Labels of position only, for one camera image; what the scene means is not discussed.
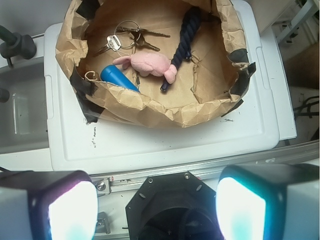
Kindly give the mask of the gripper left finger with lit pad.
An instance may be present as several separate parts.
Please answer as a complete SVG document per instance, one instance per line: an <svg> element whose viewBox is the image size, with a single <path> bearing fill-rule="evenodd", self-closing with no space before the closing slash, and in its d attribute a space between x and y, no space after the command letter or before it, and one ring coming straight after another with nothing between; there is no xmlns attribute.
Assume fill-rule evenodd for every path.
<svg viewBox="0 0 320 240"><path fill-rule="evenodd" d="M98 194L82 171L3 171L2 240L92 240Z"/></svg>

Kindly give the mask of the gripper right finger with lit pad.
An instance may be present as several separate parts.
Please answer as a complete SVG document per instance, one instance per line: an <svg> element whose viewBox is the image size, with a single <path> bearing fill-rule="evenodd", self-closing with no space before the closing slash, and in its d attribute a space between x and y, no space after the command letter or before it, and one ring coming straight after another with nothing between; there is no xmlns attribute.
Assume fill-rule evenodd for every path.
<svg viewBox="0 0 320 240"><path fill-rule="evenodd" d="M228 165L219 177L215 208L227 240L318 240L320 168Z"/></svg>

